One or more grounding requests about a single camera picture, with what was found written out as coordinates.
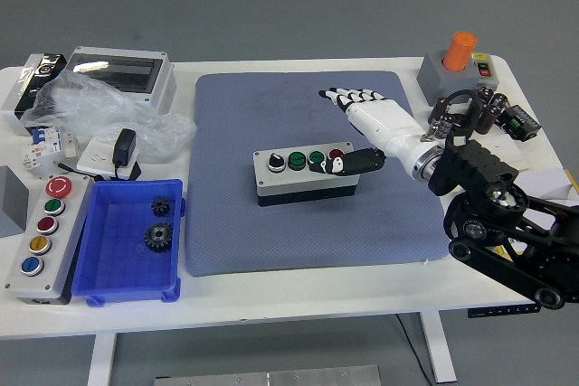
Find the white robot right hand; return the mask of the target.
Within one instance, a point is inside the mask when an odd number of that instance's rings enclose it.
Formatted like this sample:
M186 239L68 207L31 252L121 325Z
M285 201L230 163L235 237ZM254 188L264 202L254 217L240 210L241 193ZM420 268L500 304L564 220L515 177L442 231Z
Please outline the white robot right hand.
M397 158L413 179L426 182L431 178L443 146L438 140L425 140L425 130L396 101L370 89L331 88L319 95L337 105L385 156Z

